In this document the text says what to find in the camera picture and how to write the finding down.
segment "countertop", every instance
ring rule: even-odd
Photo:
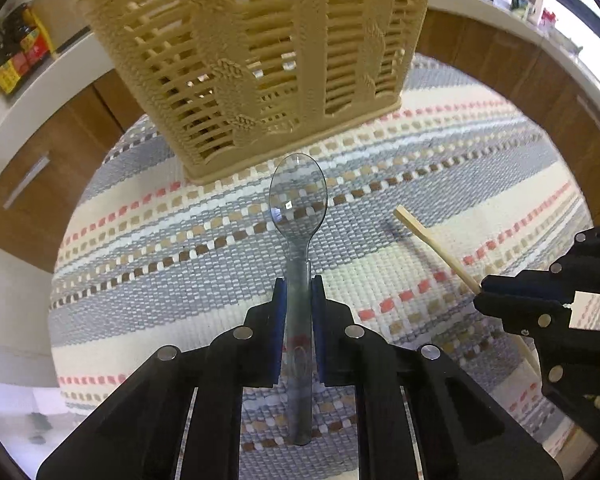
[[[580,85],[600,112],[600,82],[577,59],[552,43],[531,24],[487,0],[429,0],[429,8],[472,18],[539,45]],[[0,98],[0,173],[18,150],[56,110],[113,69],[93,34],[88,34],[53,62],[12,104]]]

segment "tablecloth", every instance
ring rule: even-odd
[[[327,177],[328,211],[310,249],[327,297],[391,343],[439,345],[555,454],[571,422],[543,399],[501,323],[476,312],[458,277],[392,216],[406,206],[479,280],[547,268],[592,225],[547,134],[480,83],[416,56],[399,110],[301,151]],[[267,208],[278,161],[196,186],[145,116],[113,147],[75,209],[53,277],[52,353],[78,416],[159,346],[207,345],[270,299],[285,255]],[[573,308],[573,326],[600,328],[600,296],[579,293]],[[285,402],[284,381],[245,388],[241,478],[357,467],[352,388],[315,380],[305,447],[285,441]]]

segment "label on box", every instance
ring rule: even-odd
[[[35,65],[42,56],[49,52],[49,47],[46,46],[45,39],[37,28],[20,40],[20,46],[30,66]]]
[[[18,81],[29,71],[29,64],[24,54],[19,52],[0,67],[0,88],[10,94]]]

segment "wooden chopstick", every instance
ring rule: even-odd
[[[480,284],[476,282],[474,280],[474,277],[466,271],[466,269],[460,263],[460,261],[458,261],[458,259],[456,259],[450,253],[448,253],[437,242],[437,240],[431,235],[431,231],[424,227],[424,225],[422,225],[415,216],[409,213],[401,205],[395,208],[394,216],[420,240],[422,240],[429,247],[431,247],[436,252],[436,254],[440,256],[440,258],[442,258],[444,262],[454,270],[454,272],[464,282],[464,284],[469,288],[469,290],[472,291],[472,293],[481,293],[482,289],[480,287]],[[534,372],[538,375],[538,377],[542,377],[538,359],[526,345],[522,337],[514,334],[510,334],[510,336],[512,336],[514,343],[518,347],[518,350],[529,363],[529,365],[533,368]]]

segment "basket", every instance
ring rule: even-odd
[[[400,106],[427,0],[78,0],[197,184]]]

